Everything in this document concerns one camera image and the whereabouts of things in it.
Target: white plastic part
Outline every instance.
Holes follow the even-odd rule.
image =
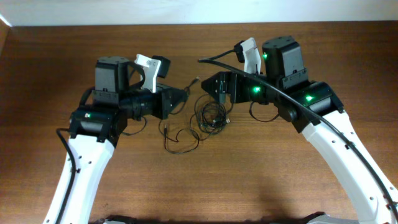
[[[75,181],[61,223],[88,223],[98,184],[114,151],[113,145],[108,140],[105,140],[104,143],[96,140],[97,137],[79,134],[75,139],[69,139],[68,145],[75,158],[76,169],[80,169],[80,171],[75,175]],[[51,224],[57,221],[71,176],[72,163],[68,159],[69,156],[67,155],[50,210],[43,224]]]
[[[145,72],[145,82],[142,88],[146,88],[151,92],[156,92],[156,77],[159,72],[160,60],[152,59],[141,54],[137,54],[137,59],[134,61],[136,64],[141,65]]]
[[[260,73],[261,57],[256,41],[253,37],[248,38],[241,43],[244,56],[244,71],[250,74]]]
[[[324,116],[352,141],[370,163],[389,191],[393,201],[398,201],[398,191],[380,170],[356,135],[347,113],[334,111]],[[310,123],[302,134],[326,160],[351,200],[361,224],[397,223],[394,214],[386,207],[387,200],[370,172],[352,149],[324,123]]]

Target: green light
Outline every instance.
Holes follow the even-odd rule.
[[[313,97],[312,96],[306,96],[305,99],[309,102],[309,101],[311,101],[313,99]]]
[[[255,92],[255,93],[260,92],[260,90],[261,90],[261,88],[258,87],[258,86],[256,86],[256,87],[253,88],[253,92]]]

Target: wooden table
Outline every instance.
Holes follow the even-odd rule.
[[[94,85],[101,56],[163,55],[172,65],[160,82],[183,88],[222,70],[197,63],[254,37],[258,46],[292,35],[312,80],[332,86],[362,142],[398,186],[398,22],[314,22],[183,26],[13,27],[0,59],[0,222],[41,223],[52,201],[65,149],[55,128],[68,127],[83,91]],[[229,55],[224,62],[243,67]],[[193,102],[166,121],[187,127]],[[303,217],[325,211],[356,218],[319,153],[290,123],[259,123],[249,103],[236,105],[219,135],[182,156],[169,154],[159,120],[122,136],[102,176],[91,221],[110,214],[197,221]],[[260,119],[271,106],[254,107]],[[130,121],[127,131],[142,123]],[[188,134],[174,149],[193,143]]]

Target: white background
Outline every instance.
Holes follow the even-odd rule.
[[[398,0],[0,0],[12,26],[397,20]]]

